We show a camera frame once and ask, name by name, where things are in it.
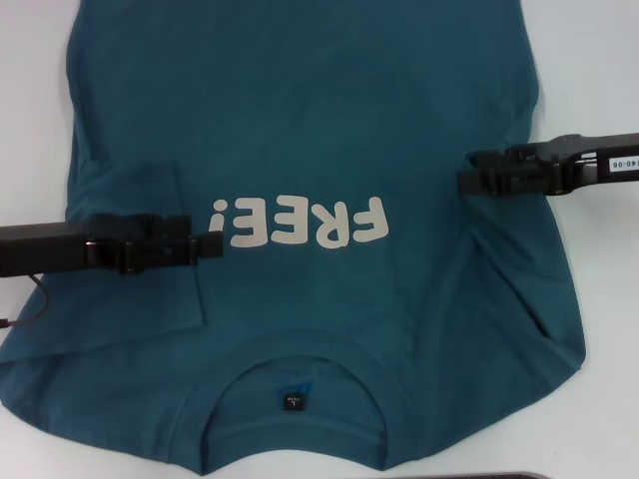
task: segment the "clothing tag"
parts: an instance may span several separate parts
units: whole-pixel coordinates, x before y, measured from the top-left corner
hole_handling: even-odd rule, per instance
[[[304,411],[304,397],[298,392],[285,394],[284,411]]]

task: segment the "wire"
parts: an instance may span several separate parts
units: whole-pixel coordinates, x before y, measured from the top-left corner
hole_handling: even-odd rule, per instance
[[[27,317],[26,319],[20,319],[19,321],[10,321],[9,319],[0,319],[0,329],[4,329],[5,327],[11,327],[11,326],[26,326],[27,324],[32,324],[38,319],[40,319],[42,315],[49,308],[49,290],[42,283],[42,281],[38,279],[36,276],[34,276],[33,274],[29,274],[29,277],[31,278],[33,282],[36,283],[36,286],[38,286],[40,290],[42,291],[42,293],[44,294],[44,304],[42,305],[42,307],[40,308],[38,312],[36,312],[33,316]]]

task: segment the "white background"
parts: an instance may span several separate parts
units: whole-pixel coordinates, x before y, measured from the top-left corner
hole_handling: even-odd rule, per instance
[[[535,140],[639,132],[639,2],[523,0],[542,98]],[[72,114],[64,55],[77,0],[0,0],[0,225],[63,217]],[[260,454],[213,477],[326,478],[534,471],[639,477],[639,183],[552,202],[588,342],[582,372],[540,403],[421,461],[379,474],[301,452]],[[31,285],[0,279],[0,316]],[[0,407],[0,477],[196,477],[44,434]]]

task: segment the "label sticker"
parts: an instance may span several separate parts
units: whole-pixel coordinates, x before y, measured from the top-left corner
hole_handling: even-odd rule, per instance
[[[611,158],[610,173],[634,172],[639,170],[639,157]]]

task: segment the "t-shirt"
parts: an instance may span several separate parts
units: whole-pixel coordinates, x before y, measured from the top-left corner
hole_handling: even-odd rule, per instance
[[[47,275],[0,350],[26,422],[200,474],[274,449],[386,469],[580,367],[545,198],[456,190],[468,152],[528,139],[517,1],[84,0],[67,69],[67,220],[191,215],[225,254]]]

